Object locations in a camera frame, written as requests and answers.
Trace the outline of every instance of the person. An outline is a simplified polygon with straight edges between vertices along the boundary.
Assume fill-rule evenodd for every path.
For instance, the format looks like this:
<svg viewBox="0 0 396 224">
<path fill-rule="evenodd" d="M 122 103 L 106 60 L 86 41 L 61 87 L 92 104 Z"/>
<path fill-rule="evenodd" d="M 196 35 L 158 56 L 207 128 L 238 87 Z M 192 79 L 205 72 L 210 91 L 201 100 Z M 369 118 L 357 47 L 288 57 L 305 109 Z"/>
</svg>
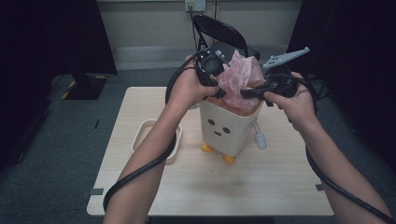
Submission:
<svg viewBox="0 0 396 224">
<path fill-rule="evenodd" d="M 193 61 L 186 67 L 193 67 Z M 168 104 L 136 153 L 125 165 L 119 179 L 163 154 L 173 138 L 177 125 L 189 108 L 206 96 L 214 95 L 218 90 L 218 87 L 202 86 L 195 70 L 185 70 L 175 83 Z M 389 209 L 372 185 L 353 167 L 324 131 L 316 117 L 313 99 L 306 87 L 300 85 L 295 96 L 291 98 L 271 92 L 266 92 L 264 97 L 284 110 L 293 128 L 304 139 L 307 150 L 318 168 L 327 177 L 390 216 Z M 109 201 L 104 223 L 145 223 L 160 186 L 164 165 L 163 161 L 115 193 Z M 384 223 L 326 184 L 323 185 L 332 210 L 341 223 Z"/>
</svg>

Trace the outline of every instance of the black cord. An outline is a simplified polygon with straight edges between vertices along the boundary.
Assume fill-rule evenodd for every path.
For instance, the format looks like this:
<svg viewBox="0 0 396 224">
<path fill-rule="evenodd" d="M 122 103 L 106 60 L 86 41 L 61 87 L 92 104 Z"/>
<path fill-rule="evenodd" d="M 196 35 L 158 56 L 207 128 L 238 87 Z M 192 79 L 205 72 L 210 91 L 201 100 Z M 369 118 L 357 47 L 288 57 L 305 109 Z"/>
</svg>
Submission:
<svg viewBox="0 0 396 224">
<path fill-rule="evenodd" d="M 308 82 L 310 85 L 313 85 L 313 84 L 312 84 L 312 80 L 319 80 L 319 79 L 320 79 L 319 77 L 309 77 L 309 78 L 307 79 L 307 82 Z M 323 99 L 323 98 L 327 97 L 327 96 L 330 94 L 329 90 L 327 90 L 326 93 L 323 94 L 324 89 L 326 89 L 326 83 L 325 83 L 324 80 L 322 80 L 321 87 L 315 89 L 315 91 L 316 91 L 316 93 L 317 93 L 317 96 L 318 96 L 317 100 Z"/>
<path fill-rule="evenodd" d="M 195 57 L 197 57 L 199 54 L 201 54 L 202 51 L 200 52 L 196 52 L 195 54 L 193 54 L 192 56 L 190 56 L 190 58 L 184 62 L 177 70 L 176 72 L 172 75 L 172 77 L 170 78 L 169 82 L 168 82 L 168 86 L 166 88 L 166 94 L 165 94 L 165 103 L 167 104 L 170 98 L 170 94 L 172 92 L 172 89 L 177 81 L 177 79 L 180 77 L 180 75 L 183 73 L 183 71 L 187 70 L 187 69 L 192 69 L 194 67 L 185 67 L 190 61 L 192 61 Z M 150 163 L 140 167 L 139 169 L 133 171 L 132 173 L 128 174 L 127 176 L 125 176 L 123 179 L 117 181 L 116 184 L 114 184 L 107 192 L 107 194 L 105 195 L 105 198 L 103 200 L 103 207 L 105 209 L 105 211 L 107 210 L 107 206 L 108 203 L 110 202 L 111 197 L 117 192 L 119 191 L 121 188 L 123 188 L 126 184 L 128 184 L 130 181 L 132 181 L 133 179 L 137 178 L 138 176 L 142 175 L 143 173 L 145 173 L 146 171 L 152 169 L 153 167 L 155 167 L 156 165 L 160 164 L 161 162 L 163 162 L 164 160 L 166 160 L 166 158 L 168 158 L 168 156 L 172 153 L 173 149 L 175 148 L 175 144 L 176 144 L 176 140 L 177 140 L 177 134 L 175 133 L 175 135 L 173 136 L 172 142 L 170 143 L 170 145 L 168 146 L 168 148 L 165 150 L 165 152 L 159 156 L 157 159 L 151 161 Z"/>
<path fill-rule="evenodd" d="M 304 85 L 305 87 L 308 88 L 309 92 L 312 95 L 312 98 L 314 99 L 314 108 L 315 108 L 315 112 L 317 112 L 317 107 L 315 104 L 315 101 L 319 98 L 319 95 L 317 94 L 317 92 L 315 91 L 315 89 L 312 87 L 312 85 L 310 85 L 308 82 L 306 82 L 304 79 L 302 78 L 298 78 L 298 82 L 302 85 Z M 308 159 L 309 165 L 311 166 L 312 170 L 315 172 L 315 174 L 320 178 L 320 180 L 322 180 L 324 183 L 326 183 L 330 188 L 334 189 L 337 193 L 343 195 L 344 197 L 346 197 L 347 199 L 349 199 L 350 201 L 352 201 L 353 203 L 356 203 L 357 205 L 359 205 L 360 207 L 364 208 L 365 210 L 367 210 L 368 212 L 372 213 L 373 215 L 375 215 L 376 217 L 381 218 L 383 221 L 385 221 L 386 223 L 389 224 L 396 224 L 396 221 L 393 220 L 391 217 L 387 216 L 386 214 L 384 214 L 383 212 L 379 211 L 378 209 L 372 207 L 370 204 L 366 203 L 365 201 L 363 201 L 362 199 L 356 197 L 355 195 L 353 195 L 352 193 L 348 192 L 347 190 L 341 188 L 340 186 L 338 186 L 337 184 L 335 184 L 334 182 L 332 182 L 329 177 L 327 177 L 325 174 L 323 174 L 320 169 L 318 168 L 318 166 L 315 164 L 314 160 L 312 159 L 311 155 L 308 152 L 308 149 L 305 147 L 305 151 L 306 151 L 306 157 Z"/>
<path fill-rule="evenodd" d="M 190 17 L 191 17 L 191 24 L 192 24 L 192 37 L 194 38 L 194 46 L 195 50 L 198 50 L 197 46 L 197 39 L 195 37 L 195 28 L 194 28 L 194 22 L 193 22 L 193 17 L 192 17 L 192 8 L 189 9 Z"/>
</svg>

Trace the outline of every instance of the white wall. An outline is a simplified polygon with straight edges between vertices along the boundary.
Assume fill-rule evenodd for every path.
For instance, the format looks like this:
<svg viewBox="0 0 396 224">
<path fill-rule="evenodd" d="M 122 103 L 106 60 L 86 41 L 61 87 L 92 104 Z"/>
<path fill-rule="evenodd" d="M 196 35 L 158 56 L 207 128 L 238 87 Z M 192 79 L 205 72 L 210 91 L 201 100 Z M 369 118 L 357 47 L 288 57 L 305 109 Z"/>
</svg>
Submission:
<svg viewBox="0 0 396 224">
<path fill-rule="evenodd" d="M 206 1 L 249 45 L 288 45 L 301 1 Z M 112 47 L 193 46 L 184 1 L 98 2 Z"/>
</svg>

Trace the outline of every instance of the hand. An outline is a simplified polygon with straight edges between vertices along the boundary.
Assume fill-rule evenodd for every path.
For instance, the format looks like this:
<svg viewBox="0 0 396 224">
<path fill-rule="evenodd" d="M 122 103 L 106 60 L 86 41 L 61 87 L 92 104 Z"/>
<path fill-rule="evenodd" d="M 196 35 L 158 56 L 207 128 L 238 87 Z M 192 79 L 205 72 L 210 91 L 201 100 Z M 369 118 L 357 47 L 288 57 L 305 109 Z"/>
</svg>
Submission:
<svg viewBox="0 0 396 224">
<path fill-rule="evenodd" d="M 205 87 L 198 80 L 196 70 L 194 68 L 195 60 L 191 60 L 185 68 L 187 68 L 177 79 L 169 99 L 169 104 L 176 104 L 185 108 L 190 108 L 198 104 L 206 96 L 214 95 L 218 92 L 219 87 Z"/>
<path fill-rule="evenodd" d="M 292 72 L 291 74 L 294 77 L 302 77 L 299 73 Z M 296 94 L 291 98 L 269 91 L 264 93 L 264 98 L 277 104 L 279 109 L 283 109 L 297 131 L 300 131 L 305 124 L 317 120 L 311 93 L 301 84 L 299 84 Z"/>
</svg>

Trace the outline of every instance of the yellow feet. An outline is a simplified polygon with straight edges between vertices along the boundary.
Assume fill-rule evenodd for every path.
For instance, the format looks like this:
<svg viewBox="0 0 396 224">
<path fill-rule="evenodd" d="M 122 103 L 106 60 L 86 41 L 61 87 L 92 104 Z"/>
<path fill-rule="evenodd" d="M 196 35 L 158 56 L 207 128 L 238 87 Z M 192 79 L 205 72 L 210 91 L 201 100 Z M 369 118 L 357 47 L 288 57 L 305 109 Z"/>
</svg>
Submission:
<svg viewBox="0 0 396 224">
<path fill-rule="evenodd" d="M 235 157 L 223 155 L 223 160 L 229 164 L 233 164 L 235 162 Z"/>
<path fill-rule="evenodd" d="M 201 150 L 209 153 L 209 152 L 212 152 L 214 150 L 214 148 L 212 146 L 208 145 L 207 143 L 202 143 Z"/>
</svg>

